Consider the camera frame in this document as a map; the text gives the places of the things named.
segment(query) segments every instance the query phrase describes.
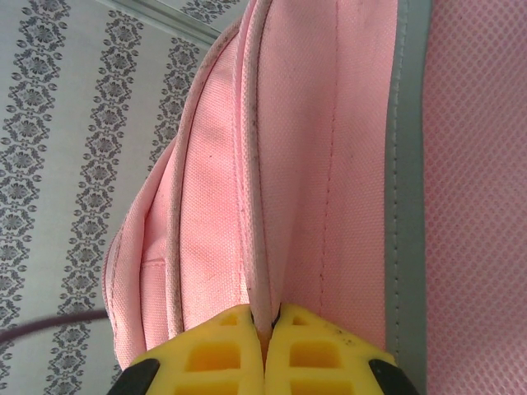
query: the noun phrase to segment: gray binding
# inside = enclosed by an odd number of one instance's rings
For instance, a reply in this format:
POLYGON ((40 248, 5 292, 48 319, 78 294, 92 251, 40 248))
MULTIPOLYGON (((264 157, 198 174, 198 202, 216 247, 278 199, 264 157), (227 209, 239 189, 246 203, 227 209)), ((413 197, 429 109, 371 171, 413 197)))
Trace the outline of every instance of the gray binding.
POLYGON ((399 0, 385 165, 386 345, 427 387, 422 79, 431 0, 399 0))

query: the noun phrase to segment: pink mesh fabric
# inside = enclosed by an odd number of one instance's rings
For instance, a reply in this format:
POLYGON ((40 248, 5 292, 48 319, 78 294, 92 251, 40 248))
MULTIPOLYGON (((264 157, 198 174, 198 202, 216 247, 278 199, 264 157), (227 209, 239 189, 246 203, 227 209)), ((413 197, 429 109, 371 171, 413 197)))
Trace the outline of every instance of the pink mesh fabric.
POLYGON ((424 92, 428 393, 527 393, 527 2, 436 0, 424 92))
POLYGON ((384 345, 396 5, 254 0, 214 45, 105 265, 122 366, 247 301, 260 332, 285 301, 384 345))

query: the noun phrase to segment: wallpaper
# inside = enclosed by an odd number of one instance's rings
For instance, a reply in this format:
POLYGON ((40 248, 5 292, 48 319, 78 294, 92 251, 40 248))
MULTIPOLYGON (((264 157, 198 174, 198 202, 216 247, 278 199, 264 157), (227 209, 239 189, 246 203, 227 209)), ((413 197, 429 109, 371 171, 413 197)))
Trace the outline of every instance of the wallpaper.
POLYGON ((240 17, 249 0, 159 0, 192 18, 222 31, 240 17))
MULTIPOLYGON (((103 307, 103 255, 207 48, 94 0, 0 0, 0 328, 103 307)), ((110 324, 0 346, 1 394, 106 393, 110 324)))

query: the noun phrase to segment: pink backpack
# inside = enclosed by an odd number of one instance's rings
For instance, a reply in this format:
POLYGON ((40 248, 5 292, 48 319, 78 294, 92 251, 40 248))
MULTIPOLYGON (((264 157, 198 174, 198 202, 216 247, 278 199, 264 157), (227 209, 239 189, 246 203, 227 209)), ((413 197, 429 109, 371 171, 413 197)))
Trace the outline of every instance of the pink backpack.
POLYGON ((527 2, 253 0, 108 252, 119 363, 290 302, 422 393, 527 393, 526 180, 527 2))

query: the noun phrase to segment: mesh panel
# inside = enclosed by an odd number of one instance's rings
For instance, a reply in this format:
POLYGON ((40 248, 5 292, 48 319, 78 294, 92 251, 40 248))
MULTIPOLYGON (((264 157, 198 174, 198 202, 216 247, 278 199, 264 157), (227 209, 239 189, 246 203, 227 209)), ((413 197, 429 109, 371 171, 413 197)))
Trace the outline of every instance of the mesh panel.
POLYGON ((435 2, 424 131, 428 393, 527 393, 527 2, 435 2))

